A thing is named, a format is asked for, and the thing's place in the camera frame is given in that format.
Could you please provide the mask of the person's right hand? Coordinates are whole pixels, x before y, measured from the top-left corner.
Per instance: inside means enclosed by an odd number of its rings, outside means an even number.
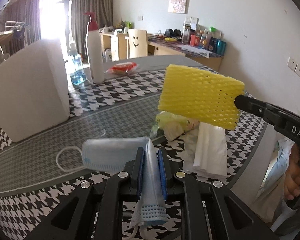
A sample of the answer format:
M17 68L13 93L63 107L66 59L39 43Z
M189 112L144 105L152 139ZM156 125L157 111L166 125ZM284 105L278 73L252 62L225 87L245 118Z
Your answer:
M284 195L287 200L293 200L300 195L300 154L299 147L294 144L290 150L289 166L284 181Z

